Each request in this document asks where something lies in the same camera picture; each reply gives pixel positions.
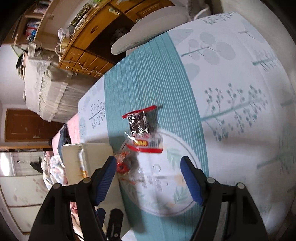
red package edge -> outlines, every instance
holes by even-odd
[[[146,153],[162,153],[163,149],[160,148],[141,148],[141,147],[134,147],[132,145],[126,144],[127,148],[136,151],[136,152],[146,152]]]
[[[131,112],[129,112],[129,113],[123,115],[122,118],[125,119],[125,118],[127,118],[128,115],[130,115],[130,114],[136,114],[136,113],[139,113],[139,112],[141,112],[141,111],[149,112],[149,111],[151,111],[151,110],[155,110],[156,108],[157,108],[156,105],[152,105],[152,106],[149,106],[149,107],[147,107],[147,108],[145,108],[145,109],[142,109],[142,110],[131,111]]]

wooden desk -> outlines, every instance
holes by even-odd
[[[103,0],[92,8],[61,56],[59,67],[99,78],[125,53],[113,55],[110,40],[119,28],[130,30],[141,18],[163,7],[169,0]]]

bright light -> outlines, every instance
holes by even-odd
[[[9,165],[9,160],[6,157],[5,153],[1,153],[0,156],[0,168],[2,170],[2,173],[4,176],[9,176],[10,173],[10,165]]]

cabinet handle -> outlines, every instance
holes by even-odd
[[[115,10],[114,8],[109,8],[109,12],[114,13],[117,16],[120,14],[120,12]]]
[[[94,27],[92,28],[92,30],[91,30],[91,34],[92,34],[93,32],[95,32],[97,28],[98,28],[98,26],[94,26]]]

clear plastic snack package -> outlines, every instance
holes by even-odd
[[[162,153],[162,136],[159,133],[151,132],[146,113],[155,110],[156,105],[152,105],[142,110],[129,112],[122,116],[128,118],[131,133],[126,135],[126,146],[136,152]]]

